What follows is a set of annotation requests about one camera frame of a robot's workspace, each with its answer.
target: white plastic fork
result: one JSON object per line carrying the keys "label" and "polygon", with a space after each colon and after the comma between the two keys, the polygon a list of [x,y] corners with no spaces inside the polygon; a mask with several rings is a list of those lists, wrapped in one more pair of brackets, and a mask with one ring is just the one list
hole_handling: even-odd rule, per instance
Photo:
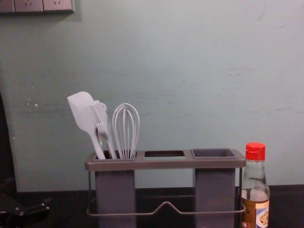
{"label": "white plastic fork", "polygon": [[117,159],[113,145],[111,130],[108,124],[106,105],[99,101],[94,101],[94,104],[91,105],[91,109],[95,116],[98,134],[106,139],[111,158]]}

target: bottle label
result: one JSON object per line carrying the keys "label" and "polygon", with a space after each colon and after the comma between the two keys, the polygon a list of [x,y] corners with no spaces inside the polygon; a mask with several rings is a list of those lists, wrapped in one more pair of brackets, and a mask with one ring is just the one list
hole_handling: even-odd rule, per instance
{"label": "bottle label", "polygon": [[252,201],[243,198],[246,211],[242,217],[242,228],[267,228],[269,200]]}

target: red bottle cap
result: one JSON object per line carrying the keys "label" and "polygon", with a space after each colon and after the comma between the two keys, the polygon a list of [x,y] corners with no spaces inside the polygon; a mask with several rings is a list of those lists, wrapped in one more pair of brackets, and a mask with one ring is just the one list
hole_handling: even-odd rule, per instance
{"label": "red bottle cap", "polygon": [[257,142],[246,144],[246,159],[252,161],[265,160],[265,145]]}

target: kitchen utensil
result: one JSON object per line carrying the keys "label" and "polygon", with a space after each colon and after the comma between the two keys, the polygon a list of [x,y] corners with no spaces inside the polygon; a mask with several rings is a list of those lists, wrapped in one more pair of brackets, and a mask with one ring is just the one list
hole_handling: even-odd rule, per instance
{"label": "kitchen utensil", "polygon": [[114,110],[112,125],[119,154],[125,159],[133,159],[140,129],[137,110],[130,104],[120,104]]}
{"label": "kitchen utensil", "polygon": [[97,125],[96,125],[96,129],[97,129],[97,138],[98,138],[98,141],[99,141],[99,145],[103,148],[103,151],[105,151],[105,144],[104,144],[104,141],[103,141],[103,136],[102,134],[99,134],[99,131],[98,131],[98,128],[97,128]]}
{"label": "kitchen utensil", "polygon": [[104,151],[99,145],[99,140],[96,136],[95,117],[91,111],[90,105],[94,100],[87,92],[79,92],[67,98],[77,126],[87,132],[91,137],[95,152],[98,159],[105,159]]}
{"label": "kitchen utensil", "polygon": [[98,131],[99,138],[104,137],[107,140],[109,152],[112,159],[117,159],[115,149],[113,146],[112,136],[110,127],[108,126],[108,115],[106,113],[106,105],[95,101],[93,105],[91,105],[92,112],[95,116],[96,127]]}

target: black object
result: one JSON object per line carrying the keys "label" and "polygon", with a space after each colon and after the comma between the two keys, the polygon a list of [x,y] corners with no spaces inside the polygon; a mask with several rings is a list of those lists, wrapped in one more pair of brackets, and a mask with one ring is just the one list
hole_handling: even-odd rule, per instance
{"label": "black object", "polygon": [[0,193],[16,193],[13,158],[4,104],[0,93]]}
{"label": "black object", "polygon": [[22,228],[48,216],[52,198],[44,199],[40,204],[24,207],[13,198],[0,195],[0,228]]}

